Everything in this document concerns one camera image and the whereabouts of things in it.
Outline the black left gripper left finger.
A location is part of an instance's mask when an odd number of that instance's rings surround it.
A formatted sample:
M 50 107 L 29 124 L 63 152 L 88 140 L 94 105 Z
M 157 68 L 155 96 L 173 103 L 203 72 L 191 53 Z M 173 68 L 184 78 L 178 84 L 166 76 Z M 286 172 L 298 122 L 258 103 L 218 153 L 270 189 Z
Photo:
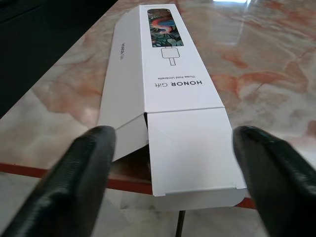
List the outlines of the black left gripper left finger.
M 39 181 L 3 237 L 89 237 L 107 186 L 116 133 L 97 126 L 75 139 Z

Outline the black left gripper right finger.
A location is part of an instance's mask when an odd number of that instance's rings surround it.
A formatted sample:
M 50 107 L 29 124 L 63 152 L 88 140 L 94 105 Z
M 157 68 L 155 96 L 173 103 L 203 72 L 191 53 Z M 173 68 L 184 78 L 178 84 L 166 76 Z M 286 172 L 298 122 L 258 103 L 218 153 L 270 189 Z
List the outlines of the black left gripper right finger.
M 316 171 L 286 141 L 254 126 L 233 130 L 235 157 L 271 237 L 316 235 Z

